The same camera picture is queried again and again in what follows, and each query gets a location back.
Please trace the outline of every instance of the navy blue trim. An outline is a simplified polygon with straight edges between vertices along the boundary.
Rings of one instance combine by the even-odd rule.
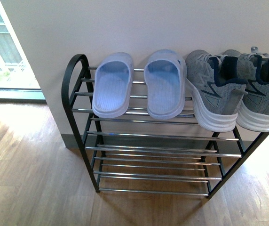
[[[268,85],[269,82],[265,82],[261,79],[261,68],[262,68],[262,57],[260,55],[254,55],[255,57],[258,58],[257,60],[257,70],[256,70],[256,81],[260,85]]]
[[[229,83],[235,83],[235,84],[240,84],[240,85],[247,85],[248,84],[246,79],[235,78],[235,79],[229,79],[226,82],[224,82],[222,85],[219,85],[219,86],[225,86]]]
[[[211,96],[214,96],[214,97],[218,97],[218,98],[222,98],[218,93],[216,93],[216,91],[213,89],[212,85],[215,84],[215,82],[210,82],[208,81],[207,82],[208,86],[210,87],[210,89],[213,91],[213,93],[210,93],[210,92],[207,92],[205,90],[202,90],[202,92],[206,93],[206,94],[209,94]]]
[[[260,91],[253,85],[254,82],[257,82],[257,81],[256,81],[256,80],[251,80],[251,79],[248,80],[248,83],[252,86],[252,88],[253,88],[255,91],[252,91],[252,90],[249,90],[249,89],[245,89],[246,92],[253,93],[253,94],[257,94],[257,95],[260,95],[260,96],[266,96],[264,93],[260,92]]]

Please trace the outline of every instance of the chrome rod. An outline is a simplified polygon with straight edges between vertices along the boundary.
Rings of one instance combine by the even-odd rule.
[[[93,113],[92,109],[84,109],[84,108],[72,108],[72,112],[75,113]],[[127,110],[124,115],[140,115],[140,116],[149,116],[148,112],[136,112]],[[176,118],[194,118],[194,114],[179,114]]]
[[[83,82],[95,82],[95,79],[80,79]]]
[[[151,158],[167,158],[167,159],[194,159],[194,160],[201,160],[201,158],[182,157],[182,156],[159,156],[159,155],[117,154],[117,153],[107,153],[106,155],[107,156],[132,156],[132,157],[151,157]]]
[[[113,166],[113,167],[130,167],[130,168],[148,168],[148,169],[162,169],[162,170],[196,170],[196,171],[205,171],[202,169],[195,168],[178,168],[178,167],[162,167],[162,166],[134,166],[134,165],[118,165],[118,164],[102,164],[103,166]]]
[[[98,145],[99,147],[114,147],[114,148],[126,148],[126,149],[148,149],[148,150],[166,150],[166,151],[178,151],[178,152],[210,152],[216,153],[216,150],[208,149],[191,149],[191,148],[167,148],[167,147],[142,147],[142,146],[121,146],[121,145]]]
[[[209,194],[186,193],[186,192],[159,192],[159,191],[125,190],[125,189],[112,189],[112,188],[99,188],[99,190],[107,192],[137,192],[137,193],[150,193],[150,194],[180,194],[180,195],[209,196]]]
[[[147,159],[121,159],[108,157],[95,157],[95,159],[103,161],[136,161],[136,162],[153,162],[164,164],[181,164],[181,165],[204,165],[204,166],[220,166],[220,163],[215,162],[194,162],[194,161],[163,161],[163,160],[147,160]]]
[[[80,79],[83,82],[95,82],[95,79]],[[146,82],[144,81],[133,81],[133,84],[136,85],[146,85]]]
[[[241,154],[224,154],[224,153],[209,153],[209,152],[176,152],[176,151],[161,151],[161,150],[148,150],[148,149],[119,149],[119,148],[106,148],[106,147],[86,147],[87,150],[95,150],[95,151],[108,151],[108,152],[133,152],[133,153],[156,153],[156,154],[180,154],[180,155],[189,155],[189,156],[208,156],[208,157],[229,157],[229,158],[241,158]]]
[[[149,123],[149,124],[171,124],[171,125],[198,125],[197,122],[178,122],[178,121],[152,121],[152,120],[130,120],[130,119],[103,119],[103,118],[91,118],[94,121],[114,121],[114,122],[137,122],[137,123]]]
[[[85,97],[92,97],[93,93],[90,92],[75,92],[77,96],[85,96]],[[137,99],[147,99],[147,95],[130,95],[130,98],[137,98]],[[186,101],[191,101],[191,97],[186,97]]]
[[[155,134],[130,134],[130,133],[106,133],[97,131],[88,131],[88,134],[118,137],[155,137],[155,138],[171,138],[171,139],[191,139],[191,140],[212,140],[212,141],[238,141],[238,138],[222,138],[222,137],[189,137],[189,136],[172,136],[172,135],[155,135]]]
[[[97,67],[88,67],[89,70],[97,70]],[[134,69],[135,72],[144,72],[144,69]]]
[[[144,107],[129,107],[128,110],[134,110],[134,111],[147,111],[147,108]],[[182,110],[181,113],[185,114],[194,114],[193,110]]]
[[[179,180],[179,179],[164,179],[164,178],[138,178],[138,177],[118,177],[118,176],[104,176],[100,175],[101,178],[117,178],[117,179],[138,179],[138,180],[160,180],[160,181],[178,181],[188,183],[208,183],[206,180]]]
[[[75,92],[75,95],[77,96],[84,96],[84,97],[92,97],[93,93],[89,93],[89,92]]]
[[[94,171],[94,174],[126,176],[126,177],[134,176],[134,177],[147,177],[147,178],[176,178],[176,179],[188,179],[188,180],[221,180],[222,179],[222,178],[211,178],[211,177],[158,175],[158,174],[142,174],[142,173],[116,173],[116,172],[99,172],[99,171]]]
[[[136,85],[146,85],[146,82],[144,82],[144,81],[133,81],[133,84],[136,84]]]

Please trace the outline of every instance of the slide sandal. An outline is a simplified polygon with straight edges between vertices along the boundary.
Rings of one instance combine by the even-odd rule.
[[[129,105],[133,81],[133,60],[127,53],[105,58],[95,73],[93,112],[101,118],[124,114]]]
[[[170,119],[180,114],[185,105],[187,66],[174,51],[163,49],[153,53],[144,69],[149,115]]]

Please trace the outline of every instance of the white sneaker sole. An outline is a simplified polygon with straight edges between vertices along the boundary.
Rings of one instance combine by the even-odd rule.
[[[245,129],[256,132],[269,132],[269,115],[252,112],[243,102],[236,122]]]
[[[202,101],[198,89],[188,79],[186,86],[192,95],[195,118],[201,127],[213,132],[229,132],[235,128],[238,113],[222,115],[210,112]]]

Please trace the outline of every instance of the window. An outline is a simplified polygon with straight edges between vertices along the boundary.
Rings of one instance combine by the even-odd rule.
[[[0,2],[0,88],[39,89]]]

